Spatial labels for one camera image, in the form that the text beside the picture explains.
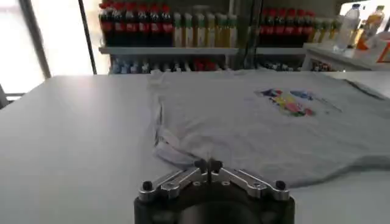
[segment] shelf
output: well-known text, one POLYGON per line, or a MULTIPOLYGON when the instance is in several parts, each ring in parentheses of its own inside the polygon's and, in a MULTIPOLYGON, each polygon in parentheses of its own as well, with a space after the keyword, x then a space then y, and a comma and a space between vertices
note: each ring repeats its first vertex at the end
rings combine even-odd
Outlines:
POLYGON ((258 47, 256 54, 266 55, 299 55, 306 54, 306 49, 302 47, 258 47))
POLYGON ((372 57, 365 51, 359 51, 356 49, 347 49, 343 53, 337 53, 328 47, 322 47, 321 45, 306 45, 304 48, 307 50, 307 61, 305 70, 310 69, 310 60, 318 60, 323 63, 330 64, 332 68, 339 71, 388 71, 390 65, 384 63, 375 63, 372 61, 372 57))
POLYGON ((114 55, 235 55, 238 48, 221 47, 100 47, 102 54, 114 55))

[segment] coca-cola bottle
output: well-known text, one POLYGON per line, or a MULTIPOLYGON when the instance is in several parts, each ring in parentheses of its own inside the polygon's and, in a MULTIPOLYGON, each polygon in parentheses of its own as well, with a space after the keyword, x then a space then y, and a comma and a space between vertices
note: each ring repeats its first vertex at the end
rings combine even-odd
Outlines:
POLYGON ((141 4, 138 8, 138 20, 139 20, 139 45, 147 46, 149 44, 149 33, 151 31, 151 24, 147 7, 145 4, 141 4))
POLYGON ((161 14, 163 22, 163 38, 162 42, 164 46, 171 47, 173 45, 173 25, 172 25, 172 16, 169 11, 169 7, 163 5, 163 13, 161 14))
POLYGON ((152 5, 150 18, 151 18, 151 35, 149 37, 150 45, 160 46, 163 26, 161 23, 160 11, 157 7, 157 4, 152 5))
POLYGON ((99 14, 99 22, 103 33, 104 43, 106 46, 111 46, 113 41, 112 38, 114 24, 111 20, 111 14, 107 10, 108 4, 100 3, 99 7, 101 9, 99 14))
POLYGON ((298 9, 297 16, 295 17, 295 27, 293 31, 293 47, 302 47, 303 45, 303 37, 302 37, 302 31, 303 27, 305 25, 305 11, 302 9, 298 9))
POLYGON ((295 10, 289 9, 287 10, 287 16, 286 16, 286 26, 285 26, 285 32, 284 32, 284 39, 283 42, 286 44, 286 46, 290 46, 292 42, 292 35, 294 32, 294 26, 295 26, 295 10))
POLYGON ((286 9, 280 9, 275 19, 275 37, 274 41, 278 47, 283 46, 283 35, 286 25, 286 9))
POLYGON ((126 14, 125 14, 125 21, 126 21, 126 42, 125 45, 127 46, 136 46, 138 37, 138 21, 137 21, 137 14, 135 12, 135 7, 137 5, 132 2, 128 3, 126 5, 126 14))
POLYGON ((121 46, 124 44, 126 21, 124 19, 124 5, 122 3, 115 3, 114 10, 112 12, 112 20, 114 22, 114 40, 113 45, 121 46))

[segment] plastic bottle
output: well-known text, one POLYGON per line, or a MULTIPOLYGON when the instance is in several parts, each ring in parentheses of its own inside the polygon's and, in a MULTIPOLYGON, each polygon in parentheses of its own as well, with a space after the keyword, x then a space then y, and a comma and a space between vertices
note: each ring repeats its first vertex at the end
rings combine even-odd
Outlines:
POLYGON ((184 35, 185 37, 185 47, 193 47, 194 46, 194 31, 193 31, 193 16, 191 14, 184 14, 185 17, 185 29, 184 35))
POLYGON ((215 16, 207 14, 206 46, 215 47, 215 16))
POLYGON ((112 19, 114 22, 114 40, 113 44, 120 46, 124 44, 124 40, 126 40, 124 34, 126 29, 125 19, 124 19, 124 11, 122 3, 115 3, 114 10, 112 12, 112 19))
POLYGON ((350 9, 345 15, 333 48, 334 51, 343 52, 347 49, 352 32, 355 29, 356 24, 359 22, 359 6, 360 4, 352 5, 352 9, 350 9))
POLYGON ((287 10, 286 27, 285 27, 284 41, 283 41, 286 45, 291 45, 292 43, 291 37, 294 32, 294 26, 295 26, 295 10, 289 9, 287 10))
POLYGON ((157 4, 152 4, 150 18, 151 35, 149 37, 149 44, 150 46, 161 46, 163 25, 157 4))
POLYGON ((106 46, 111 46, 113 41, 114 24, 111 21, 111 14, 107 10, 108 4, 100 3, 99 7, 101 9, 99 13, 99 22, 103 33, 104 43, 106 46))
POLYGON ((275 18, 275 42, 278 45, 284 45, 283 34, 285 33, 286 26, 286 9, 280 9, 278 15, 275 18))
POLYGON ((357 49, 366 50, 367 46, 364 42, 377 34, 378 28, 385 17, 385 14, 383 13, 384 8, 383 5, 378 5, 377 10, 368 17, 366 25, 364 26, 364 32, 356 46, 357 49))
POLYGON ((196 14, 196 26, 194 31, 194 47, 205 47, 205 17, 203 14, 196 14))
POLYGON ((171 12, 166 4, 163 5, 163 13, 161 14, 161 18, 163 21, 163 45, 171 47, 173 43, 173 25, 171 12))
POLYGON ((182 29, 182 16, 175 12, 174 14, 174 46, 183 46, 183 29, 182 29))
POLYGON ((151 24, 147 7, 145 4, 141 4, 138 8, 138 20, 140 22, 139 28, 139 44, 140 46, 147 46, 149 44, 149 33, 151 31, 151 24))
POLYGON ((127 46, 136 46, 138 37, 138 20, 137 14, 135 13, 135 3, 126 4, 126 42, 127 46))
POLYGON ((237 16, 229 15, 229 46, 237 47, 237 16))

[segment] bottle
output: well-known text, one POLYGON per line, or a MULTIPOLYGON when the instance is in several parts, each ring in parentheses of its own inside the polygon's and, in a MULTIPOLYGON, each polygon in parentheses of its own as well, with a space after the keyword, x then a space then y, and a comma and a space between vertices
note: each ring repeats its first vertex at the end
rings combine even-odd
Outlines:
POLYGON ((163 45, 171 47, 173 45, 173 25, 171 12, 166 4, 163 5, 161 18, 163 21, 163 45))
POLYGON ((150 18, 151 18, 151 33, 149 37, 149 45, 161 46, 163 25, 161 23, 160 11, 157 7, 157 4, 152 4, 150 18))
POLYGON ((298 9, 297 16, 295 17, 295 27, 294 27, 294 39, 293 39, 293 46, 302 47, 303 41, 302 41, 302 32, 303 27, 305 25, 305 11, 302 9, 298 9))
POLYGON ((263 46, 266 43, 265 35, 266 35, 266 28, 267 28, 267 16, 268 16, 269 9, 263 9, 261 11, 260 16, 260 23, 258 28, 258 45, 263 46))
POLYGON ((196 14, 196 26, 194 31, 194 47, 205 47, 205 17, 203 14, 196 14))
POLYGON ((274 41, 274 26, 275 26, 275 17, 276 17, 276 10, 270 9, 268 12, 268 16, 266 18, 266 46, 273 46, 274 44, 278 44, 274 41))
POLYGON ((185 37, 185 44, 184 47, 193 47, 194 46, 194 32, 193 32, 193 16, 191 14, 186 13, 184 14, 185 17, 185 29, 184 29, 184 35, 185 37))
POLYGON ((228 47, 237 47, 237 16, 229 14, 229 45, 228 47))
POLYGON ((360 4, 352 5, 352 9, 350 9, 345 15, 333 48, 334 51, 343 52, 347 49, 352 32, 359 21, 359 6, 360 4))
POLYGON ((287 10, 286 27, 284 33, 284 43, 288 46, 293 43, 291 37, 294 32, 294 25, 295 25, 295 10, 289 9, 287 10))
POLYGON ((119 2, 114 4, 114 10, 112 12, 112 19, 114 22, 114 45, 121 46, 124 44, 124 40, 126 40, 125 34, 125 19, 124 19, 124 11, 123 5, 119 2))
POLYGON ((207 14, 207 29, 206 29, 206 46, 215 47, 215 16, 207 14))
POLYGON ((360 50, 367 50, 367 46, 364 44, 368 39, 375 36, 377 34, 378 28, 380 27, 380 24, 383 21, 383 18, 385 17, 385 14, 383 13, 384 6, 378 5, 377 10, 372 13, 370 16, 368 16, 368 19, 366 21, 366 25, 364 26, 364 32, 361 35, 358 44, 357 49, 360 50))
POLYGON ((106 46, 112 45, 113 38, 113 23, 111 21, 111 14, 107 10, 108 4, 100 3, 99 7, 101 9, 99 13, 99 22, 100 27, 103 33, 103 39, 106 46))
POLYGON ((183 29, 182 29, 182 16, 175 12, 174 14, 174 46, 183 46, 183 29))
POLYGON ((314 30, 314 13, 307 11, 305 14, 305 25, 303 27, 303 42, 308 42, 311 33, 314 30))
POLYGON ((139 20, 139 45, 147 46, 149 44, 149 33, 151 31, 151 24, 147 7, 145 4, 141 4, 138 8, 138 20, 139 20))
POLYGON ((126 4, 126 42, 127 46, 136 46, 138 37, 138 21, 135 13, 136 4, 134 2, 126 4))
POLYGON ((286 9, 280 9, 275 18, 275 37, 274 40, 278 45, 283 46, 283 34, 286 26, 286 9))

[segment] white table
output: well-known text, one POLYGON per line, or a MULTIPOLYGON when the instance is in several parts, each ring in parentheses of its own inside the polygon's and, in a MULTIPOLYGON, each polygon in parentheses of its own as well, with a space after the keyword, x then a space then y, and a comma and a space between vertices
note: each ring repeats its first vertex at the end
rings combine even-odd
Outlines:
MULTIPOLYGON (((0 223, 128 224, 153 157, 142 75, 55 77, 0 111, 0 223)), ((388 223, 390 174, 295 189, 296 223, 388 223)))

